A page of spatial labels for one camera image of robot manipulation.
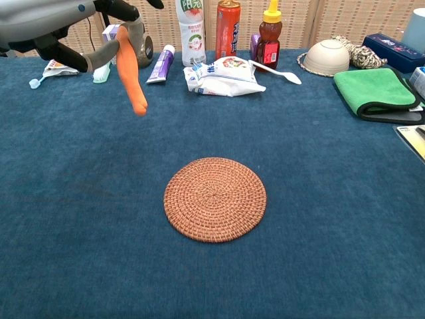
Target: red label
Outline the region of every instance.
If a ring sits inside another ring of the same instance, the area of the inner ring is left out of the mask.
[[[264,46],[264,64],[274,63],[278,60],[278,43],[268,43]]]

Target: red soda can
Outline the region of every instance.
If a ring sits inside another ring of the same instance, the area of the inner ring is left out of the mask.
[[[222,0],[217,7],[215,58],[236,56],[240,20],[240,3]]]

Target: snack bag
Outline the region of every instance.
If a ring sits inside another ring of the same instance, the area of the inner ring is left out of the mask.
[[[185,68],[187,88],[199,94],[239,96],[264,92],[265,86],[257,84],[255,68],[236,56],[220,58],[212,64],[196,64]]]
[[[42,75],[47,78],[49,76],[56,75],[75,75],[78,74],[78,71],[75,68],[70,68],[69,66],[63,65],[55,60],[50,60],[47,66],[44,68]]]

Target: woven placemat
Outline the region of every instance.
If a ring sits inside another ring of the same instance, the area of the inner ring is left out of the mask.
[[[180,233],[220,243],[243,236],[261,220],[266,190],[258,176],[237,161],[203,158],[180,170],[164,195],[165,214]]]

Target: rope toy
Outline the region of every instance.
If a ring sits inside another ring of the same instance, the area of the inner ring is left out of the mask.
[[[370,48],[354,45],[342,35],[334,35],[332,39],[339,41],[348,50],[350,61],[357,68],[380,68],[388,62],[387,59],[377,56]]]

